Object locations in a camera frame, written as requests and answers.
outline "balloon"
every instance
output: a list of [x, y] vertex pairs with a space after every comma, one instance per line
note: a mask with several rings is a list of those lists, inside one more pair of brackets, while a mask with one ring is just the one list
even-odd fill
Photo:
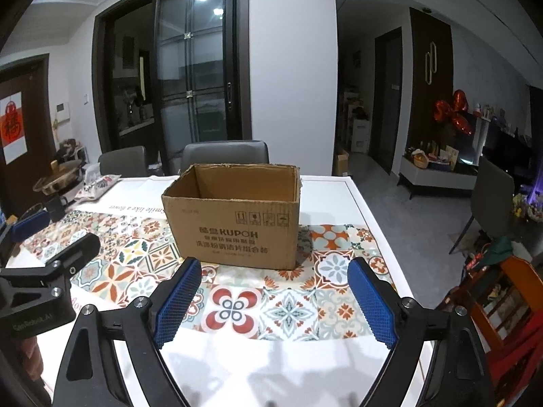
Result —
[[452, 95], [453, 99], [453, 110], [455, 112], [467, 112], [468, 111], [468, 100], [466, 99], [466, 94], [461, 91], [457, 90]]
[[451, 106], [443, 99], [436, 101], [434, 104], [434, 119], [436, 122], [443, 122], [452, 113]]
[[467, 135], [473, 134], [473, 129], [471, 128], [470, 123], [460, 113], [455, 112], [454, 115], [452, 115], [451, 122], [462, 133]]

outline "glass door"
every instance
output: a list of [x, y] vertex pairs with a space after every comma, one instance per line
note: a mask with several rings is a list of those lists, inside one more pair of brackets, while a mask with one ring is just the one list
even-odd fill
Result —
[[156, 0], [155, 112], [170, 174], [187, 144], [241, 138], [234, 11], [234, 0]]

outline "patterned tablecloth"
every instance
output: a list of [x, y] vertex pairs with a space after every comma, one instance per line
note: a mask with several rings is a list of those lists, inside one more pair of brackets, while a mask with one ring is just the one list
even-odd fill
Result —
[[[100, 253], [72, 281], [121, 307], [149, 296], [183, 262], [166, 220], [79, 210], [24, 246], [45, 263], [87, 232], [100, 237]], [[368, 228], [353, 225], [300, 226], [292, 271], [202, 261], [202, 285], [181, 327], [208, 333], [228, 329], [259, 340], [371, 335], [347, 284], [347, 266], [355, 257], [365, 258], [382, 280], [392, 283]]]

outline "green cloth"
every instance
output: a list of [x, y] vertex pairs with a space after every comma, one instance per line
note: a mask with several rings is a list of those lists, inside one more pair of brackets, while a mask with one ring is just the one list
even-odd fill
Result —
[[497, 265], [507, 260], [511, 255], [511, 239], [503, 235], [490, 244], [483, 258], [475, 265], [474, 269], [479, 271], [483, 266]]

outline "gray carpet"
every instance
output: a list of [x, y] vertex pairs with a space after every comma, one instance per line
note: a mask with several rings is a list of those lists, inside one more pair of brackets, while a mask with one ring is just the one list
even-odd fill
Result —
[[[449, 255], [449, 234], [459, 233], [470, 217], [468, 198], [419, 197], [409, 200], [398, 178], [370, 157], [351, 153], [352, 179], [385, 234], [415, 298], [434, 308], [458, 285], [464, 258]], [[477, 229], [473, 222], [472, 231]]]

